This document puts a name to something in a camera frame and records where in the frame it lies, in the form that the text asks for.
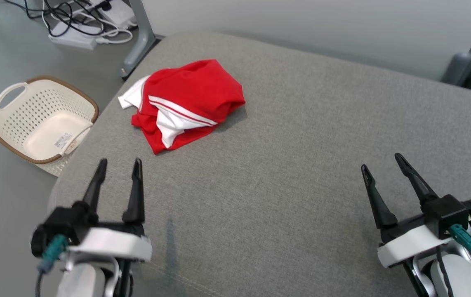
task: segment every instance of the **power strip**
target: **power strip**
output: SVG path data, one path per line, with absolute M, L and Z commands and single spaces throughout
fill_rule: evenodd
M 102 3 L 103 0 L 91 0 L 91 4 L 96 6 Z M 122 0 L 109 0 L 111 9 L 105 11 L 103 8 L 98 8 L 107 21 L 117 25 L 120 29 L 127 29 L 131 23 L 136 23 L 135 14 L 133 9 Z
M 80 25 L 80 24 L 71 24 L 72 26 L 82 30 L 83 32 L 87 32 L 90 34 L 98 34 L 100 32 L 100 28 L 87 26 L 87 25 Z M 52 34 L 59 35 L 67 29 L 67 25 L 64 22 L 59 22 L 54 29 L 52 29 Z M 78 32 L 73 28 L 69 28 L 67 32 L 59 37 L 54 37 L 49 35 L 49 39 L 54 42 L 58 43 L 59 45 L 70 45 L 71 47 L 81 47 L 82 49 L 93 50 L 96 47 L 96 37 L 90 36 L 87 34 L 83 34 L 82 32 Z

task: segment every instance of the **basket bottom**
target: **basket bottom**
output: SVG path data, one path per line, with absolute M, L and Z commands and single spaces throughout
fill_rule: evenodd
M 36 160 L 52 158 L 61 154 L 62 149 L 80 133 L 89 121 L 66 111 L 59 111 L 50 118 L 42 122 L 23 143 L 26 155 Z M 67 153 L 78 146 L 85 135 L 87 129 L 69 146 Z

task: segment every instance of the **white fabric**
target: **white fabric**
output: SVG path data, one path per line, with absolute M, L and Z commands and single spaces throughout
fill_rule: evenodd
M 162 143 L 169 149 L 177 135 L 186 129 L 213 126 L 217 123 L 192 113 L 184 107 L 155 96 L 149 96 L 149 103 L 158 109 L 157 127 L 162 132 Z
M 118 96 L 118 101 L 120 102 L 122 109 L 126 109 L 131 106 L 135 106 L 137 109 L 141 108 L 142 90 L 144 89 L 144 83 L 148 78 L 149 75 L 139 79 L 122 96 Z

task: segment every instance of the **teal connector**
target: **teal connector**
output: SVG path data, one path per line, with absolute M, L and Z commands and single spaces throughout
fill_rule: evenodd
M 44 274 L 49 273 L 54 267 L 54 262 L 56 262 L 60 254 L 64 252 L 68 245 L 69 241 L 64 235 L 56 235 L 53 237 L 49 246 L 47 246 L 47 249 L 43 253 L 43 260 L 38 265 L 38 271 Z
M 450 226 L 450 235 L 452 238 L 471 254 L 471 235 L 460 224 Z

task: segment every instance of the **laundry basket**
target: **laundry basket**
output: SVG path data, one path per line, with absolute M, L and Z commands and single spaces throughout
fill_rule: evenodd
M 0 143 L 59 176 L 98 118 L 98 105 L 77 88 L 50 76 L 9 86 L 0 94 L 0 103 L 21 87 L 19 96 L 0 107 Z

